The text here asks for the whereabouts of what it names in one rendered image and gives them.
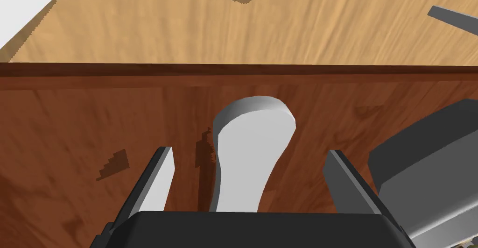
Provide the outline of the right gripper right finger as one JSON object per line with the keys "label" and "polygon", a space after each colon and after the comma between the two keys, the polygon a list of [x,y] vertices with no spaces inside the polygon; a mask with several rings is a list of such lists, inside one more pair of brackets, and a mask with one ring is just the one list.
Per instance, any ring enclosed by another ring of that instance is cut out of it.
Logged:
{"label": "right gripper right finger", "polygon": [[342,151],[327,152],[323,176],[339,213],[382,214],[387,218],[392,217]]}

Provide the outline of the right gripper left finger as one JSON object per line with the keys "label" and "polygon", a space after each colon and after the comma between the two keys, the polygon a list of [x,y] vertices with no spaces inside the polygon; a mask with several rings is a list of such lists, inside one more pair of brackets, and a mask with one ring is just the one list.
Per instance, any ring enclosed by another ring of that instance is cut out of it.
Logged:
{"label": "right gripper left finger", "polygon": [[159,147],[121,207],[112,228],[142,211],[163,211],[175,172],[171,147]]}

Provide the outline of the grey angular block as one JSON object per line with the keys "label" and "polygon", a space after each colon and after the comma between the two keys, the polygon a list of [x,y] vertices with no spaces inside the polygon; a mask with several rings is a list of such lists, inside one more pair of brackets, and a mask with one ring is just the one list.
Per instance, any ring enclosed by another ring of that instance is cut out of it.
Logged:
{"label": "grey angular block", "polygon": [[382,203],[416,248],[478,237],[478,100],[442,108],[369,153]]}

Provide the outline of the grey flat bar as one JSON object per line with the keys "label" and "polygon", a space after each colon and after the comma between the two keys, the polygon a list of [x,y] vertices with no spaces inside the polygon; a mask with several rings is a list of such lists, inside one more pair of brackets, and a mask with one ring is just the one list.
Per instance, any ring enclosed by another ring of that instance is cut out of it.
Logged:
{"label": "grey flat bar", "polygon": [[428,16],[478,36],[478,18],[461,12],[432,6]]}

